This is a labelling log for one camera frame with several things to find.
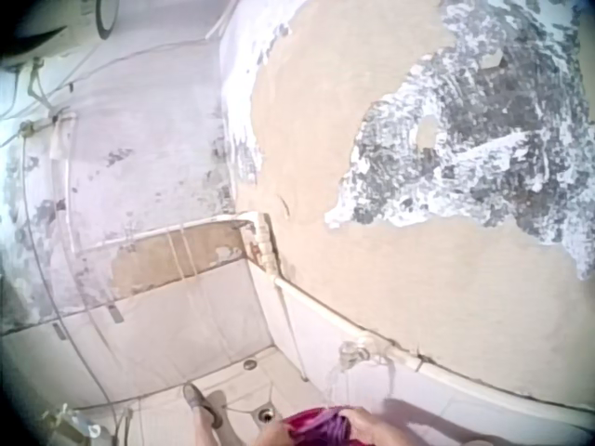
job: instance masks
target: faucet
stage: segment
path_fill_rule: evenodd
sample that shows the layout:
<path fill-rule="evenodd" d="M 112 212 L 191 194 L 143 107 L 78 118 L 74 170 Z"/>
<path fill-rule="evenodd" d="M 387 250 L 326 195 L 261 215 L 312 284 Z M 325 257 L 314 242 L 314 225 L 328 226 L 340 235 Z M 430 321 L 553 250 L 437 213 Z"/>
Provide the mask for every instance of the faucet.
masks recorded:
<path fill-rule="evenodd" d="M 358 362 L 368 361 L 370 352 L 367 348 L 352 341 L 345 341 L 338 348 L 338 362 L 341 372 L 346 372 Z"/>

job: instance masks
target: leg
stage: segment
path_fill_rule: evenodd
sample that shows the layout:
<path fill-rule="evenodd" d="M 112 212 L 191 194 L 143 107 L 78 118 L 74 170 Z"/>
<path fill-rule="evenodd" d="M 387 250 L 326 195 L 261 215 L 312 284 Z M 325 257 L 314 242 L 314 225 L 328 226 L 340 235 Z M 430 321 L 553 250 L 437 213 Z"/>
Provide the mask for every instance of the leg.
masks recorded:
<path fill-rule="evenodd" d="M 221 417 L 196 386 L 187 383 L 182 390 L 192 409 L 196 446 L 218 446 L 213 429 L 221 427 Z"/>
<path fill-rule="evenodd" d="M 213 435 L 213 415 L 200 406 L 192 408 L 196 446 L 218 446 Z"/>

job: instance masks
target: slipper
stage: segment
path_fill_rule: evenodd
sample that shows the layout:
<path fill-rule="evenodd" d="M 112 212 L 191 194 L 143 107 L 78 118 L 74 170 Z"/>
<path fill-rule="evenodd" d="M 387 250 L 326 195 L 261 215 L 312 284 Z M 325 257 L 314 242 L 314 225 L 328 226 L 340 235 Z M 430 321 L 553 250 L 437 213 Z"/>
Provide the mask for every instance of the slipper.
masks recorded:
<path fill-rule="evenodd" d="M 205 398 L 205 395 L 192 383 L 186 383 L 182 388 L 184 399 L 188 402 L 188 405 L 194 409 L 195 407 L 202 407 L 213 415 L 213 424 L 211 425 L 214 429 L 219 429 L 223 424 L 221 415 L 215 410 L 213 405 Z"/>

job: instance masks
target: hose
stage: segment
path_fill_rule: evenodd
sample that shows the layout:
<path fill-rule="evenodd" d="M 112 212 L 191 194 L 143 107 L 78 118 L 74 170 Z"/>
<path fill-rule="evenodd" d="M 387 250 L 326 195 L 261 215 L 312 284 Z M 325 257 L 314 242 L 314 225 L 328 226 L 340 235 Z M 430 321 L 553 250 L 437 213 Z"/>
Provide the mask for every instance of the hose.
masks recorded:
<path fill-rule="evenodd" d="M 99 391 L 103 395 L 103 398 L 105 398 L 107 404 L 110 406 L 110 409 L 112 411 L 113 424 L 116 426 L 118 423 L 118 420 L 117 420 L 117 416 L 115 414 L 115 409 L 113 408 L 112 400 L 108 396 L 105 388 L 101 385 L 101 382 L 99 381 L 97 376 L 93 373 L 93 369 L 91 369 L 89 364 L 86 362 L 85 358 L 83 357 L 83 354 L 81 353 L 80 348 L 74 342 L 74 339 L 73 339 L 70 331 L 68 330 L 68 328 L 66 327 L 66 324 L 64 323 L 64 319 L 62 318 L 62 316 L 60 314 L 60 309 L 58 308 L 58 305 L 56 304 L 56 301 L 54 300 L 54 296 L 49 289 L 49 284 L 47 283 L 46 276 L 41 268 L 41 261 L 39 260 L 39 254 L 37 253 L 37 248 L 35 247 L 35 242 L 33 241 L 34 240 L 33 230 L 31 228 L 31 218 L 29 216 L 29 205 L 27 203 L 27 188 L 25 187 L 25 157 L 27 154 L 26 147 L 27 147 L 27 138 L 23 138 L 22 150 L 21 150 L 21 164 L 20 164 L 20 179 L 21 179 L 21 187 L 22 187 L 22 198 L 23 198 L 23 204 L 25 207 L 25 217 L 27 220 L 27 224 L 26 224 L 27 233 L 29 235 L 29 239 L 31 240 L 33 256 L 35 258 L 35 263 L 37 265 L 37 269 L 39 270 L 39 276 L 41 278 L 42 284 L 44 285 L 44 288 L 46 289 L 47 298 L 49 299 L 51 307 L 54 310 L 54 312 L 56 313 L 56 317 L 58 318 L 58 322 L 59 322 L 62 332 L 64 333 L 64 335 L 66 336 L 68 341 L 71 343 L 71 345 L 73 346 L 74 353 L 76 353 L 76 356 L 78 356 L 79 360 L 81 360 L 81 363 L 83 364 L 85 369 L 88 371 L 89 375 L 91 376 L 91 379 L 97 385 Z"/>

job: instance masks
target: purple cloth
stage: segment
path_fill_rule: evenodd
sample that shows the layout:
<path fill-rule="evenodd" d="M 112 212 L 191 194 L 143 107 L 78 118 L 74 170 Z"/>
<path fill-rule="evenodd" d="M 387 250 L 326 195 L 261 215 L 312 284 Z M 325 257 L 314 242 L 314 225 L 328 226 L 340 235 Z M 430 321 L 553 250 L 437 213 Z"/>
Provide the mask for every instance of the purple cloth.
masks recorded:
<path fill-rule="evenodd" d="M 351 426 L 342 408 L 325 409 L 305 426 L 290 432 L 296 445 L 301 446 L 347 446 L 350 442 Z"/>

